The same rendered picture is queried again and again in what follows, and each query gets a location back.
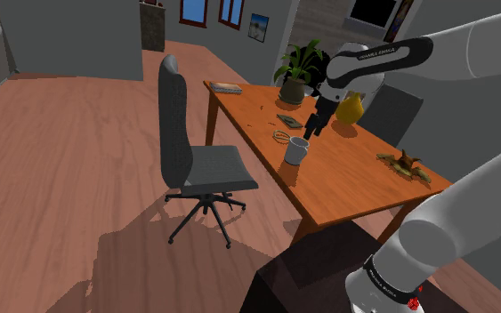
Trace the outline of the closed book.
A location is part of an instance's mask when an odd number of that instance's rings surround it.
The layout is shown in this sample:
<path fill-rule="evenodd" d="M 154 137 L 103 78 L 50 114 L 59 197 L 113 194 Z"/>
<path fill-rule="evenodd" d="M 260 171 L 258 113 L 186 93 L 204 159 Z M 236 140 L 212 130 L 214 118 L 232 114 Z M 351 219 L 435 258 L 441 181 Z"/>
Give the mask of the closed book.
<path fill-rule="evenodd" d="M 242 88 L 237 84 L 210 82 L 209 86 L 214 92 L 218 93 L 241 94 L 243 92 Z"/>

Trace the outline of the grey office chair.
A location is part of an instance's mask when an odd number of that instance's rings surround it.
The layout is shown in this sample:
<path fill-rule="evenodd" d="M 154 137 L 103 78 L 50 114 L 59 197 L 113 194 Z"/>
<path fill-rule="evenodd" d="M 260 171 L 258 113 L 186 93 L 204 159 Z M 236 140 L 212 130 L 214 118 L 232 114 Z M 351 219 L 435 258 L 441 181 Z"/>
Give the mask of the grey office chair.
<path fill-rule="evenodd" d="M 246 204 L 232 198 L 234 191 L 257 189 L 258 184 L 246 169 L 235 146 L 192 146 L 188 138 L 187 85 L 178 71 L 178 63 L 172 54 L 161 61 L 158 72 L 158 121 L 161 173 L 166 186 L 179 189 L 172 198 L 196 199 L 198 202 L 179 226 L 169 236 L 174 237 L 197 213 L 211 212 L 231 247 L 230 237 L 224 227 L 216 202 L 242 210 Z"/>

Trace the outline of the dark cabinet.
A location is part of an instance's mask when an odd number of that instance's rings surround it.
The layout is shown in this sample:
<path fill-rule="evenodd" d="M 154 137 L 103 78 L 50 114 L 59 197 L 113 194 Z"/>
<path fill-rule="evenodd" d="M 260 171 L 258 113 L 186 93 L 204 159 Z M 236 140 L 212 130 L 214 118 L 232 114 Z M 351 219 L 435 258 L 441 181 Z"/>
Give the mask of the dark cabinet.
<path fill-rule="evenodd" d="M 163 52 L 165 50 L 165 12 L 158 3 L 140 2 L 141 48 Z"/>

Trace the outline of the white mug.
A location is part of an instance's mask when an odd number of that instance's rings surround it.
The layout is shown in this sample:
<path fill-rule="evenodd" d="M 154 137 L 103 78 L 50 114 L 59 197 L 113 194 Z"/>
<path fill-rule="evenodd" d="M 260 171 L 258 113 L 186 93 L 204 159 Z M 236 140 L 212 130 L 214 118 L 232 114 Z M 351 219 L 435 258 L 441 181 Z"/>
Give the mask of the white mug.
<path fill-rule="evenodd" d="M 284 160 L 290 165 L 300 165 L 308 154 L 310 143 L 301 137 L 291 137 L 287 144 Z"/>

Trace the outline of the yellow vase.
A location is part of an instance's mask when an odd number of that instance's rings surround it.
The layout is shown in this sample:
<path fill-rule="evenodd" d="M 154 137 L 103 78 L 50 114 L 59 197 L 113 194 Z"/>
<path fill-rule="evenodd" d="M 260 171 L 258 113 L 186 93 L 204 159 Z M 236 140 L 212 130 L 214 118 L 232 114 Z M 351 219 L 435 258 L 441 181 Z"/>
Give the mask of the yellow vase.
<path fill-rule="evenodd" d="M 350 92 L 335 111 L 337 120 L 343 124 L 355 124 L 364 114 L 359 92 Z"/>

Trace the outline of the potted green plant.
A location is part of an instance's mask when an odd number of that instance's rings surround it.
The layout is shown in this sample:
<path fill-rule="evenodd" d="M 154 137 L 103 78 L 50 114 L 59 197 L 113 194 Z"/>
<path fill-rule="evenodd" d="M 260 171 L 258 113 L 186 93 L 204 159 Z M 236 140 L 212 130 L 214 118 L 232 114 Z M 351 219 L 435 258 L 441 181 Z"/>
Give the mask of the potted green plant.
<path fill-rule="evenodd" d="M 326 79 L 330 57 L 317 48 L 319 43 L 319 39 L 312 39 L 305 47 L 291 44 L 293 51 L 282 56 L 282 60 L 289 60 L 289 63 L 279 67 L 273 79 L 277 82 L 280 77 L 284 77 L 279 98 L 285 103 L 300 105 L 305 86 L 315 90 Z"/>

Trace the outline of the red framed window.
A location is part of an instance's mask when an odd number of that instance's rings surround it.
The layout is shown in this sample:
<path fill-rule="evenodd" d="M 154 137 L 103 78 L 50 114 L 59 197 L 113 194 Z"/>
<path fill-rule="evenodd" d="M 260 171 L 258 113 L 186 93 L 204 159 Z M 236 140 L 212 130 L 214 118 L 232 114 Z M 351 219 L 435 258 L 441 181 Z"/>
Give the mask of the red framed window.
<path fill-rule="evenodd" d="M 207 0 L 180 0 L 181 24 L 206 28 Z"/>
<path fill-rule="evenodd" d="M 218 21 L 223 25 L 240 30 L 245 0 L 221 0 Z"/>

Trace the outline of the orange wooden table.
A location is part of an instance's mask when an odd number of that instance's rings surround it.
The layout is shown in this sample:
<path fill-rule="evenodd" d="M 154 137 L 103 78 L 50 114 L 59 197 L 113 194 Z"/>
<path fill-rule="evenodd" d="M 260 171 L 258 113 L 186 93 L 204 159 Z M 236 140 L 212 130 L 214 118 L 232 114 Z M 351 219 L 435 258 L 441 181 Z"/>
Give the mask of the orange wooden table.
<path fill-rule="evenodd" d="M 397 173 L 377 154 L 398 157 L 400 151 L 359 126 L 337 122 L 311 137 L 300 165 L 289 165 L 284 160 L 286 147 L 273 133 L 286 129 L 282 115 L 305 122 L 315 110 L 314 99 L 305 98 L 296 106 L 280 100 L 277 87 L 244 84 L 241 89 L 241 94 L 210 93 L 206 145 L 213 143 L 217 113 L 222 111 L 301 214 L 295 241 L 343 221 L 399 207 L 378 238 L 384 242 L 410 211 L 450 185 L 430 169 L 425 170 L 429 181 Z"/>

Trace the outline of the dark flat tablet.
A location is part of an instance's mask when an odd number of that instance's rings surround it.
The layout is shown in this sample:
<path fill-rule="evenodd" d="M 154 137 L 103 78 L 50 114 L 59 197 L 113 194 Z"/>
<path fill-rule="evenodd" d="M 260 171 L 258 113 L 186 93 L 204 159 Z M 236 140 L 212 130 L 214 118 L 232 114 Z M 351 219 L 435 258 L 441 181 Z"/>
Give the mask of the dark flat tablet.
<path fill-rule="evenodd" d="M 303 125 L 294 118 L 292 118 L 291 116 L 277 114 L 277 118 L 281 120 L 283 124 L 285 124 L 287 127 L 291 129 L 303 128 Z"/>

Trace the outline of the brown bat figure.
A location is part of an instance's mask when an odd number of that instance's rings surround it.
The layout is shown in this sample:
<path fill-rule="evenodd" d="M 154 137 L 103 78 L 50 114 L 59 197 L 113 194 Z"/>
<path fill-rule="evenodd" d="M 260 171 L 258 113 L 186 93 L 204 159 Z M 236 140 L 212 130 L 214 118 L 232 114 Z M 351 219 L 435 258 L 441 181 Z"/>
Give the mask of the brown bat figure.
<path fill-rule="evenodd" d="M 417 176 L 428 183 L 432 182 L 431 177 L 421 167 L 414 166 L 414 163 L 419 162 L 420 158 L 409 156 L 404 149 L 401 151 L 399 158 L 392 154 L 377 154 L 376 158 L 387 161 L 398 173 L 408 177 Z"/>

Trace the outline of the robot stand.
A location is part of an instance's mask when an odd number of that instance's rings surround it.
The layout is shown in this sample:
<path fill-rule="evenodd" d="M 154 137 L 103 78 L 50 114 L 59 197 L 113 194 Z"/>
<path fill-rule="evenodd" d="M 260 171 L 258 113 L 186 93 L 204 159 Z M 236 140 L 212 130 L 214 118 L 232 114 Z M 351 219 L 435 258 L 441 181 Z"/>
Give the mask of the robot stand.
<path fill-rule="evenodd" d="M 402 253 L 392 253 L 352 221 L 309 234 L 256 271 L 239 313 L 352 313 L 345 279 L 374 257 L 389 284 L 418 294 L 424 313 L 468 313 Z"/>

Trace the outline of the dark wall screen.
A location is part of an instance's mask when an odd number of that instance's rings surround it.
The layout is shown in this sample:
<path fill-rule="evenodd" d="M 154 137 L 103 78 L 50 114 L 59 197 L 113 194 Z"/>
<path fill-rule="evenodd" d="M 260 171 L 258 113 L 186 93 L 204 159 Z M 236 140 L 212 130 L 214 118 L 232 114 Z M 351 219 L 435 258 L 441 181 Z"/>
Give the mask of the dark wall screen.
<path fill-rule="evenodd" d="M 377 28 L 386 28 L 401 0 L 354 0 L 349 18 Z"/>

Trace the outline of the framed wall picture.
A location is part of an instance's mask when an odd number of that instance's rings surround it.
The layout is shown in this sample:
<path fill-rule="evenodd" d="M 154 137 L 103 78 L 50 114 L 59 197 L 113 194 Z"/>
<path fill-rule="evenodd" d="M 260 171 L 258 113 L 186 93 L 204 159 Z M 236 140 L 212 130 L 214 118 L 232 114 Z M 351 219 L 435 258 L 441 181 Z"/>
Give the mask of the framed wall picture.
<path fill-rule="evenodd" d="M 252 13 L 249 23 L 248 36 L 254 40 L 263 43 L 269 18 L 260 14 Z"/>

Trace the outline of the tall framed picture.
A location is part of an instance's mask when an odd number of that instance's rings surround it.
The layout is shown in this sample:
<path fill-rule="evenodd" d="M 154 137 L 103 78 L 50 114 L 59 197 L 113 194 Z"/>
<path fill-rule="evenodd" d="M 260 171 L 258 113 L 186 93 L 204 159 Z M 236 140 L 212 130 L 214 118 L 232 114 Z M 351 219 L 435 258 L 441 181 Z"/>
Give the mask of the tall framed picture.
<path fill-rule="evenodd" d="M 386 43 L 392 43 L 401 28 L 402 23 L 406 19 L 406 16 L 410 10 L 410 7 L 414 3 L 414 0 L 402 0 L 398 11 L 396 12 L 390 27 L 388 28 L 384 41 Z"/>

